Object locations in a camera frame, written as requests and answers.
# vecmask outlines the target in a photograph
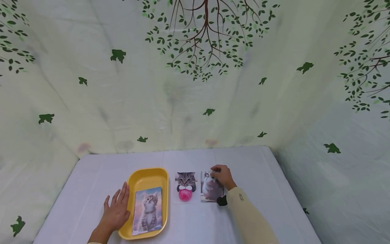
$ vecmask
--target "cat picture card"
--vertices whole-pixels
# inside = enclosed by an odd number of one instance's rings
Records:
[[[161,187],[136,192],[132,235],[162,228],[161,203]]]
[[[173,203],[196,203],[199,198],[196,172],[177,172],[175,174]]]
[[[218,197],[223,197],[225,191],[223,185],[213,179],[210,171],[200,173],[200,201],[203,203],[216,203]]]

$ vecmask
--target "kitten photo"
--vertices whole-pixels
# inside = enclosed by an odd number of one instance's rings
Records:
[[[161,187],[138,191],[135,196],[133,235],[161,228]]]
[[[177,172],[173,185],[173,203],[196,203],[199,199],[198,180],[195,172]]]

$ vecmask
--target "fabric backdrop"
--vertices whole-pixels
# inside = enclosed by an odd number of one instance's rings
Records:
[[[388,243],[389,0],[0,4],[0,243],[88,153],[245,145],[324,243]]]

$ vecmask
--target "leaf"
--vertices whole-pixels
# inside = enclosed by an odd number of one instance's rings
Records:
[[[336,147],[334,143],[331,144],[324,144],[326,148],[328,148],[328,153],[341,153],[339,148]]]
[[[262,132],[260,133],[260,135],[258,135],[257,137],[263,137],[263,136],[265,136],[266,134],[268,134],[268,133],[265,133],[264,131],[262,131]]]
[[[377,20],[377,19],[379,19],[379,17],[381,16],[381,13],[379,12],[379,13],[377,13],[376,14],[376,16],[374,17],[374,20]]]
[[[79,83],[80,85],[85,84],[86,86],[88,86],[88,85],[87,85],[87,80],[84,79],[83,77],[79,77],[78,80],[79,80],[78,83]]]
[[[139,142],[146,142],[146,140],[147,140],[147,137],[142,138],[142,136],[140,136],[140,138],[138,138],[137,141],[139,141]]]
[[[261,82],[259,83],[259,85],[263,85],[264,82],[266,81],[266,79],[267,79],[267,77],[262,78],[262,79],[261,79]]]
[[[314,64],[306,62],[306,63],[303,64],[302,67],[299,67],[296,70],[303,71],[302,74],[304,74],[306,71],[308,71],[313,66],[314,66]]]
[[[119,60],[123,64],[124,56],[126,56],[126,52],[120,50],[120,49],[112,49],[112,56],[111,60]]]
[[[11,225],[12,232],[14,233],[14,237],[16,237],[17,234],[19,234],[19,232],[22,230],[25,224],[26,222],[22,221],[22,217],[18,216],[18,218],[16,219],[16,224]]]
[[[203,115],[207,114],[207,116],[210,116],[210,114],[212,114],[214,111],[215,109],[206,109],[206,112],[204,112]]]
[[[39,115],[38,124],[45,122],[45,120],[49,123],[53,120],[54,114],[41,114]]]

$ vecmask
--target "pink ball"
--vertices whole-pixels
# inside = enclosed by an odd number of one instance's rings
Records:
[[[182,201],[189,201],[192,198],[192,191],[187,189],[179,190],[179,198]]]

